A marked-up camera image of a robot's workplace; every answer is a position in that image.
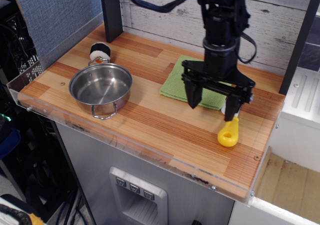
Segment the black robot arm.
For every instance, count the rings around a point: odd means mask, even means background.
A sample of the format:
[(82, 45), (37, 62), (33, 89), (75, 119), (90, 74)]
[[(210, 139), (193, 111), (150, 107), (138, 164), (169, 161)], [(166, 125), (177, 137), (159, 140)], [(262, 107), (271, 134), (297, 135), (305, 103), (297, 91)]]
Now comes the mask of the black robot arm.
[(225, 95), (224, 120), (230, 122), (253, 97), (255, 82), (237, 68), (241, 38), (254, 42), (244, 33), (249, 27), (250, 14), (245, 0), (197, 1), (205, 28), (204, 61), (182, 62), (187, 102), (195, 108), (202, 100), (203, 89)]

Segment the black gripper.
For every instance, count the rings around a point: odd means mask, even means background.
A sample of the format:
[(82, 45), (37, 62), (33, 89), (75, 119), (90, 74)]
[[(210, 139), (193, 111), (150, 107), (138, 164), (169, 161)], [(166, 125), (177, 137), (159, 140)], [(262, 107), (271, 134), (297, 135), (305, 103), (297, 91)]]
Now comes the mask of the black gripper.
[(214, 45), (203, 40), (204, 61), (184, 60), (182, 80), (189, 106), (194, 109), (202, 101), (203, 88), (227, 96), (224, 121), (233, 120), (242, 104), (253, 100), (256, 83), (237, 68), (240, 39), (229, 45)]

